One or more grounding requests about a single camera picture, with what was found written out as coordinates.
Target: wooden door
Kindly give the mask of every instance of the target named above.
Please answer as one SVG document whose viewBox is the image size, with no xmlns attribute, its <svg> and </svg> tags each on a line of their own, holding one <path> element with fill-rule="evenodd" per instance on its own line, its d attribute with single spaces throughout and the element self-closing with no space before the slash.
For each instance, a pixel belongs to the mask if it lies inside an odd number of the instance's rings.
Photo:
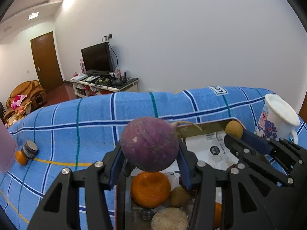
<svg viewBox="0 0 307 230">
<path fill-rule="evenodd" d="M 302 108 L 300 109 L 300 113 L 299 113 L 300 117 L 307 122 L 307 94 L 306 97 L 304 99 Z"/>
<path fill-rule="evenodd" d="M 48 93 L 63 84 L 56 57 L 53 32 L 32 39 L 31 48 L 40 85 L 46 92 Z"/>
</svg>

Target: red tile floor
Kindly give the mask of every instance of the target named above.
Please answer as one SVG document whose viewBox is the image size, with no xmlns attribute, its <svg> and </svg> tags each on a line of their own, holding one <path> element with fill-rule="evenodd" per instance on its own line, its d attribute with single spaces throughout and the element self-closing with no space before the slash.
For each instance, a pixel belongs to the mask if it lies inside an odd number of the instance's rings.
<svg viewBox="0 0 307 230">
<path fill-rule="evenodd" d="M 73 85 L 64 83 L 53 91 L 47 93 L 47 104 L 49 106 L 68 100 L 79 98 L 74 94 Z"/>
</svg>

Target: black tv screen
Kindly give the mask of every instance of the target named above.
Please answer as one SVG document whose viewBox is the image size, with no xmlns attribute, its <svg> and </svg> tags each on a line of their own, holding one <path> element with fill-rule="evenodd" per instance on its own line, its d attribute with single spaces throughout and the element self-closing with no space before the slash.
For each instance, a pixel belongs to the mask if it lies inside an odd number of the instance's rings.
<svg viewBox="0 0 307 230">
<path fill-rule="evenodd" d="M 114 71 L 108 42 L 84 48 L 81 52 L 86 71 Z"/>
</svg>

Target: small orange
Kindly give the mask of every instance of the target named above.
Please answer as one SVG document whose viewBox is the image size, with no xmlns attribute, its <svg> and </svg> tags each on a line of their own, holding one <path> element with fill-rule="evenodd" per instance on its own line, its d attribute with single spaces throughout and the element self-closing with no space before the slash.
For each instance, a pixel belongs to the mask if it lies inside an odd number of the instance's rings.
<svg viewBox="0 0 307 230">
<path fill-rule="evenodd" d="M 28 162 L 27 157 L 21 152 L 21 150 L 16 152 L 16 160 L 21 165 L 26 165 Z"/>
<path fill-rule="evenodd" d="M 221 222 L 222 222 L 222 205 L 216 202 L 215 211 L 214 211 L 213 229 L 221 227 Z"/>
<path fill-rule="evenodd" d="M 171 184 L 161 172 L 141 172 L 131 182 L 131 196 L 143 208 L 156 208 L 168 199 L 170 192 Z"/>
</svg>

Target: purple turnip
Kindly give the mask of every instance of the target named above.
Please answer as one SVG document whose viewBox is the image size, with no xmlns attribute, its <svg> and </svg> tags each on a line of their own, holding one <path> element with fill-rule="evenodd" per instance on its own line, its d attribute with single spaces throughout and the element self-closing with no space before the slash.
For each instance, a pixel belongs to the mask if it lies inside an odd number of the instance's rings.
<svg viewBox="0 0 307 230">
<path fill-rule="evenodd" d="M 178 155 L 176 127 L 182 123 L 190 122 L 168 123 L 154 117 L 140 117 L 129 122 L 120 139 L 129 163 L 146 172 L 159 172 L 170 166 Z"/>
</svg>

